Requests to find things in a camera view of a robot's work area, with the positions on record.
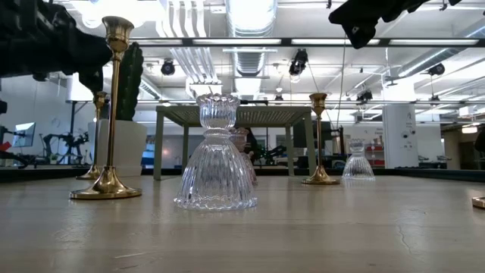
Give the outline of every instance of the ribbed glass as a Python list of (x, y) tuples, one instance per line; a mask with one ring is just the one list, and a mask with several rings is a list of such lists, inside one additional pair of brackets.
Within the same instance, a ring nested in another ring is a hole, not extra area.
[(242, 159), (244, 160), (244, 163), (246, 164), (246, 167), (248, 168), (248, 172), (250, 174), (251, 182), (253, 186), (258, 185), (258, 181), (256, 179), (256, 172), (254, 169), (254, 166), (252, 165), (251, 159), (248, 154), (244, 152), (244, 148), (246, 147), (246, 140), (249, 131), (245, 128), (231, 128), (229, 130), (230, 132), (230, 138), (229, 140), (234, 143), (236, 148), (239, 150), (239, 153), (242, 156)]
[(175, 203), (184, 209), (228, 210), (256, 206), (250, 173), (243, 157), (229, 140), (236, 123), (239, 99), (231, 95), (197, 98), (205, 140), (183, 172)]
[(343, 169), (343, 180), (374, 180), (374, 172), (365, 158), (364, 140), (351, 139), (349, 141), (349, 148), (352, 155), (347, 160), (346, 166)]

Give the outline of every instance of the table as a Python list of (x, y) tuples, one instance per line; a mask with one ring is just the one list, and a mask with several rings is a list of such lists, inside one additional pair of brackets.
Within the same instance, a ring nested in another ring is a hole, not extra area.
[[(168, 118), (183, 127), (182, 169), (187, 166), (189, 151), (189, 128), (201, 127), (199, 107), (197, 105), (157, 106), (157, 124), (155, 131), (155, 160), (153, 178), (161, 177), (161, 151), (164, 134), (164, 118)], [(240, 106), (236, 113), (236, 127), (284, 127), (286, 129), (286, 152), (293, 154), (290, 128), (305, 121), (306, 144), (308, 148), (308, 165), (310, 173), (316, 169), (313, 125), (310, 107), (295, 106)], [(288, 162), (289, 175), (295, 175), (293, 162)]]
[(485, 184), (412, 177), (306, 186), (260, 177), (258, 207), (174, 207), (180, 177), (143, 195), (69, 200), (74, 179), (0, 184), (2, 272), (483, 272)]

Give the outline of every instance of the ceiling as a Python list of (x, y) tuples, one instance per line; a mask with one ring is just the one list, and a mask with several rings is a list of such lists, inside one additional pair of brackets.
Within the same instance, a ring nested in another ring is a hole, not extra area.
[[(344, 37), (344, 32), (339, 25), (333, 25), (328, 21), (331, 11), (338, 8), (343, 1), (333, 0), (331, 9), (326, 9), (326, 2), (322, 1), (299, 1), (279, 0), (276, 23), (273, 31), (275, 37)], [(68, 11), (77, 20), (78, 27), (86, 32), (98, 36), (104, 36), (103, 26), (88, 28), (83, 24), (82, 14), (88, 1), (62, 1)], [(141, 4), (140, 17), (146, 20), (136, 28), (132, 37), (158, 37), (155, 30), (155, 20), (158, 20), (158, 1), (139, 1)], [(376, 27), (376, 37), (424, 37), (441, 38), (456, 37), (457, 33), (472, 24), (482, 20), (485, 26), (485, 2), (462, 1), (455, 7), (448, 7), (445, 11), (439, 11), (442, 1), (430, 1), (418, 9), (415, 13), (404, 12), (397, 20), (385, 24), (380, 21)], [(208, 36), (227, 36), (227, 22), (224, 1), (207, 0), (205, 6), (205, 29)], [(296, 53), (297, 48), (279, 47), (277, 52), (269, 53), (264, 67), (264, 79), (261, 83), (259, 99), (272, 100), (276, 88), (283, 89), (285, 100), (306, 100), (308, 94), (322, 91), (330, 93), (328, 99), (338, 100), (355, 99), (355, 95), (361, 91), (361, 87), (353, 89), (358, 83), (366, 80), (366, 87), (373, 94), (374, 99), (380, 99), (382, 90), (381, 76), (386, 73), (387, 67), (399, 67), (431, 49), (423, 48), (309, 48), (307, 49), (309, 61), (307, 68), (298, 83), (289, 81), (288, 64)], [(163, 76), (160, 72), (165, 58), (172, 58), (168, 48), (144, 48), (145, 57), (144, 75), (160, 91), (163, 99), (189, 99), (184, 92), (186, 75), (176, 66), (176, 73), (172, 76)], [(219, 80), (222, 83), (223, 93), (236, 92), (233, 86), (233, 67), (229, 53), (223, 53), (221, 48), (211, 48), (211, 56)], [(416, 75), (412, 78), (415, 83), (417, 99), (428, 100), (431, 93), (460, 86), (464, 83), (483, 76), (485, 69), (485, 49), (467, 49), (443, 62), (446, 72), (443, 76), (434, 77), (430, 84), (429, 75)], [(461, 100), (469, 97), (480, 98), (477, 95), (485, 95), (485, 81), (459, 93), (446, 96), (449, 100)]]

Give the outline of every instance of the table leg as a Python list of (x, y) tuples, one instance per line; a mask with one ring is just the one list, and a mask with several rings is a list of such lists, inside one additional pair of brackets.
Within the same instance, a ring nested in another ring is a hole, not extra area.
[(308, 149), (308, 171), (309, 174), (313, 174), (317, 168), (315, 157), (315, 145), (313, 138), (313, 124), (311, 123), (311, 113), (305, 115), (305, 136), (306, 136), (306, 148)]
[(291, 127), (286, 126), (286, 154), (288, 155), (288, 175), (295, 176), (295, 167), (293, 166), (293, 141), (291, 140)]
[(183, 151), (182, 151), (182, 173), (187, 167), (187, 159), (189, 158), (189, 126), (183, 127)]
[(153, 179), (161, 179), (161, 147), (164, 139), (164, 118), (163, 112), (157, 112), (157, 127), (155, 129), (155, 160), (153, 162)]

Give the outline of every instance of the white planter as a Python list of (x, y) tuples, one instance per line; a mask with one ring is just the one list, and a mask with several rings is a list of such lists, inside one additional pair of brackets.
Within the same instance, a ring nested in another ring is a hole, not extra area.
[[(98, 166), (106, 164), (108, 154), (109, 121), (99, 123)], [(91, 153), (94, 154), (95, 123), (88, 124)], [(142, 174), (142, 155), (146, 148), (147, 128), (133, 121), (116, 121), (114, 136), (114, 166), (119, 177), (133, 177)]]

